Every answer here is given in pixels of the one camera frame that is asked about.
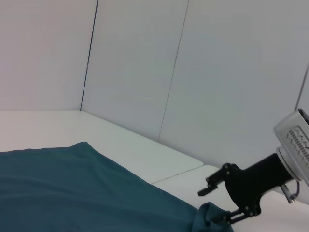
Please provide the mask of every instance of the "table surface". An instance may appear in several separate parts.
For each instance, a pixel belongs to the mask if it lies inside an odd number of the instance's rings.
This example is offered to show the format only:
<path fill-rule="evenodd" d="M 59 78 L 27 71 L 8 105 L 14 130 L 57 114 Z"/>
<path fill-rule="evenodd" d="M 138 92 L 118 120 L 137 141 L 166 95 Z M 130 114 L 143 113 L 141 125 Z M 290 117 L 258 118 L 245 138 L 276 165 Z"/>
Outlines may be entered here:
<path fill-rule="evenodd" d="M 207 186 L 205 178 L 218 168 L 203 166 L 169 179 L 155 183 L 179 199 L 199 208 L 206 202 L 213 202 L 227 211 L 234 211 L 233 203 L 225 185 L 205 197 L 198 197 L 197 192 Z M 262 213 L 233 225 L 235 232 L 307 232 L 309 226 L 309 205 L 301 202 L 288 204 L 285 196 L 271 191 L 265 194 L 260 202 Z"/>
<path fill-rule="evenodd" d="M 82 111 L 0 111 L 0 151 L 88 142 L 148 183 L 203 163 Z"/>

